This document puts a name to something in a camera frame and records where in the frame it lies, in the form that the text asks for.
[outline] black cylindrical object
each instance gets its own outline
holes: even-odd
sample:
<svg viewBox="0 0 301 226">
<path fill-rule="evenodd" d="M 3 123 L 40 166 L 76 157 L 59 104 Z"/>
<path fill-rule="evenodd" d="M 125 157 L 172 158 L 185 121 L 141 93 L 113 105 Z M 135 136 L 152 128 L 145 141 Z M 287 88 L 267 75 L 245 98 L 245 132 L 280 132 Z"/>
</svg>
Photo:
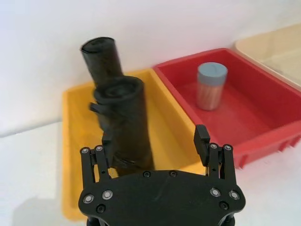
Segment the black cylindrical object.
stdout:
<svg viewBox="0 0 301 226">
<path fill-rule="evenodd" d="M 114 39 L 92 39 L 81 47 L 81 52 L 96 86 L 123 75 Z"/>
<path fill-rule="evenodd" d="M 103 146 L 109 165 L 119 176 L 153 170 L 144 83 L 130 76 L 112 78 L 94 91 L 97 113 L 104 131 Z"/>
</svg>

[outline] yellow plastic tray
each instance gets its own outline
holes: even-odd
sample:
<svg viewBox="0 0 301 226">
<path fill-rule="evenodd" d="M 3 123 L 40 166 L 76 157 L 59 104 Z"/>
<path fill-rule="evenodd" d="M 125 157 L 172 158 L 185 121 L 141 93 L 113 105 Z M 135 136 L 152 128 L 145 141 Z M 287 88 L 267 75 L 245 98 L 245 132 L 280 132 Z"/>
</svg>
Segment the yellow plastic tray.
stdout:
<svg viewBox="0 0 301 226">
<path fill-rule="evenodd" d="M 195 126 L 152 69 L 129 73 L 143 80 L 150 142 L 157 170 L 181 169 L 203 174 L 193 144 Z M 79 150 L 101 143 L 96 115 L 89 111 L 93 83 L 71 88 L 63 94 L 63 213 L 71 220 L 86 219 L 78 209 L 82 191 Z"/>
</svg>

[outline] beige bin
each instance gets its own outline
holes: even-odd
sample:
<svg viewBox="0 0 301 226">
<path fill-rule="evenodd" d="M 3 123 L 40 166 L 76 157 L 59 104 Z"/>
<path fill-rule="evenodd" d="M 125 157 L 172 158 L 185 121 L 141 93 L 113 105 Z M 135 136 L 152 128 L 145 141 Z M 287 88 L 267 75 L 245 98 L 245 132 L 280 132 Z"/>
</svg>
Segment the beige bin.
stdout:
<svg viewBox="0 0 301 226">
<path fill-rule="evenodd" d="M 235 50 L 301 91 L 301 24 L 238 40 Z"/>
</svg>

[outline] white table surface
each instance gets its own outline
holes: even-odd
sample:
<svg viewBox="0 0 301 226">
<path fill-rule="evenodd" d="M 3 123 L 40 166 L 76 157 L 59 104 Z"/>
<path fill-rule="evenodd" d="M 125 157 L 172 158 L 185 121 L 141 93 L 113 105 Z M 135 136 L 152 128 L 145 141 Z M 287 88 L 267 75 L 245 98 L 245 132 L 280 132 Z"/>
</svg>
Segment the white table surface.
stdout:
<svg viewBox="0 0 301 226">
<path fill-rule="evenodd" d="M 0 139 L 0 225 L 85 226 L 61 212 L 62 124 Z M 301 144 L 236 171 L 246 207 L 237 226 L 299 225 Z"/>
</svg>

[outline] red plastic tray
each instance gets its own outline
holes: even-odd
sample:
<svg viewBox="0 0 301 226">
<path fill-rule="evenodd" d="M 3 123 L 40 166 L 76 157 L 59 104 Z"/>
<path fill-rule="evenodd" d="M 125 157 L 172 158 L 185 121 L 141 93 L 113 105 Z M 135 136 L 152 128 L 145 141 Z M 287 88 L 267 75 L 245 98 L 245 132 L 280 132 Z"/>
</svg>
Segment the red plastic tray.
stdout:
<svg viewBox="0 0 301 226">
<path fill-rule="evenodd" d="M 205 62 L 221 63 L 229 71 L 215 111 L 196 106 L 197 67 Z M 234 146 L 237 167 L 301 139 L 301 93 L 230 49 L 185 56 L 154 70 L 192 121 L 207 126 L 213 142 Z"/>
</svg>

